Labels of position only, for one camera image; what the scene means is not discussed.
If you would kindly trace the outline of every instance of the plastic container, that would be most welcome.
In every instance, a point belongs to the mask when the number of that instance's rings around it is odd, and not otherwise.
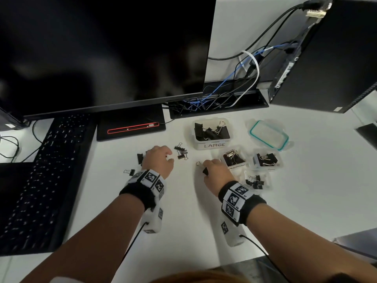
[[[278,151],[283,150],[289,140],[288,135],[283,130],[263,120],[257,121],[250,129],[249,134],[268,147]]]
[[[225,122],[226,127],[229,133],[229,139],[221,139],[221,140],[208,140],[208,141],[199,141],[195,137],[195,123],[203,124],[204,128],[211,128],[212,130],[216,130],[217,126],[223,124],[220,123],[221,121]],[[220,149],[227,147],[232,140],[233,133],[232,133],[232,126],[229,124],[229,120],[225,118],[213,118],[213,119],[198,119],[192,123],[192,132],[194,135],[194,147],[196,150],[207,150],[207,149]]]
[[[247,169],[243,172],[243,177],[240,178],[240,182],[248,187],[249,189],[255,191],[255,192],[263,192],[263,191],[268,191],[272,190],[272,184],[271,184],[271,176],[270,173],[268,172],[263,172],[263,171],[256,171],[256,170],[250,170]],[[251,182],[255,181],[256,179],[253,177],[260,176],[261,181],[264,182],[262,185],[262,189],[254,189],[253,186],[250,186],[246,183],[246,180],[249,180]]]
[[[238,156],[241,157],[241,159],[244,160],[244,162],[228,166],[227,162],[225,161],[224,154],[231,150],[236,150]],[[218,159],[220,159],[220,161],[222,161],[228,167],[228,169],[234,169],[234,168],[246,166],[247,164],[249,164],[247,155],[245,153],[245,149],[241,145],[236,145],[236,146],[227,147],[225,149],[221,149]]]
[[[270,154],[270,153],[273,153],[277,159],[277,163],[275,164],[275,166],[261,166],[260,163],[259,163],[259,160],[258,160],[258,156],[257,154],[261,155],[261,156],[265,156],[267,154]],[[250,163],[250,167],[253,169],[253,170],[260,170],[260,171],[275,171],[277,169],[280,169],[282,168],[284,165],[283,165],[283,160],[282,158],[280,157],[280,153],[277,151],[277,150],[274,150],[274,149],[264,149],[264,148],[260,148],[260,149],[254,149],[253,150],[253,159]]]

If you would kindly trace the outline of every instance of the person's left arm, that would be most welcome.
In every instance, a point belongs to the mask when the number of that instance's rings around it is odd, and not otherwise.
[[[165,179],[173,169],[174,160],[166,160],[171,154],[168,147],[155,146],[147,152],[142,168]],[[111,282],[144,210],[138,197],[119,195],[21,282],[48,283],[58,276],[84,283]]]

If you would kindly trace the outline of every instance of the red outlined slot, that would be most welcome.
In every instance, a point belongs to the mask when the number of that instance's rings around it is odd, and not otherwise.
[[[158,126],[160,126],[160,123],[151,122],[151,123],[139,124],[139,125],[134,125],[134,126],[127,126],[127,127],[109,129],[109,130],[107,130],[107,134],[129,132],[129,131],[135,131],[135,130],[146,129],[146,128],[153,128],[153,127],[158,127]]]

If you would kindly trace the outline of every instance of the blue cable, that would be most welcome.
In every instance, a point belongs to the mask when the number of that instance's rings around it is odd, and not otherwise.
[[[264,49],[264,50],[261,50],[261,51],[259,51],[259,52],[256,52],[253,56],[256,56],[256,55],[259,55],[259,54],[261,54],[262,52],[264,52],[264,51],[268,51],[268,50],[270,50],[270,49],[275,49],[276,47],[282,47],[282,46],[286,46],[286,45],[288,45],[289,43],[285,43],[285,44],[278,44],[278,45],[276,45],[276,46],[272,46],[272,47],[269,47],[268,49]],[[245,61],[244,62],[242,62],[242,63],[240,63],[239,64],[239,67],[238,68],[236,68],[230,75],[228,75],[227,76],[227,78],[226,79],[224,79],[224,81],[222,82],[222,83],[220,83],[220,85],[212,92],[212,93],[210,93],[209,95],[207,95],[204,99],[201,99],[201,100],[197,100],[197,101],[195,101],[195,102],[192,102],[192,101],[187,101],[188,103],[192,103],[192,104],[205,104],[207,101],[205,101],[205,102],[203,102],[204,100],[206,100],[207,98],[209,98],[212,94],[214,94],[215,92],[216,92],[216,90],[218,90],[220,87],[221,87],[221,85],[223,85],[224,84],[224,82],[225,81],[227,81],[233,74],[235,74],[241,67],[242,67],[242,65],[245,63],[245,62],[247,62],[248,60],[249,60],[249,58],[250,58],[250,56],[248,56],[246,59],[245,59]]]

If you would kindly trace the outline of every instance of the wristband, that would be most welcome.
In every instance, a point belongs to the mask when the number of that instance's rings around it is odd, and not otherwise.
[[[165,180],[153,170],[137,172],[120,191],[122,194],[131,194],[144,204],[145,210],[154,208],[165,192]]]
[[[246,225],[246,220],[253,208],[260,203],[266,203],[258,195],[237,181],[231,181],[224,185],[219,192],[219,200],[222,202],[221,211],[235,226],[240,223]]]

